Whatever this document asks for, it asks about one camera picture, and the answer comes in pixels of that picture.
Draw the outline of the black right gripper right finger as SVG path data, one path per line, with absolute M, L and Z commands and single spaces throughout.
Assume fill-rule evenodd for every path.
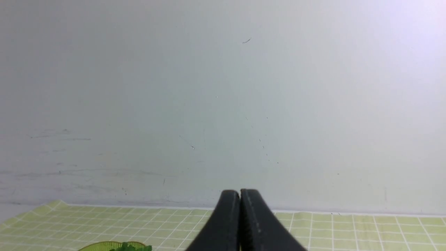
M 274 216 L 260 192 L 241 189 L 240 249 L 242 251 L 305 251 Z

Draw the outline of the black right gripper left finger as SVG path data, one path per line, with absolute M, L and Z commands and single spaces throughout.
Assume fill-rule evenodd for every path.
M 240 197 L 237 191 L 223 190 L 210 218 L 186 248 L 187 251 L 238 251 Z

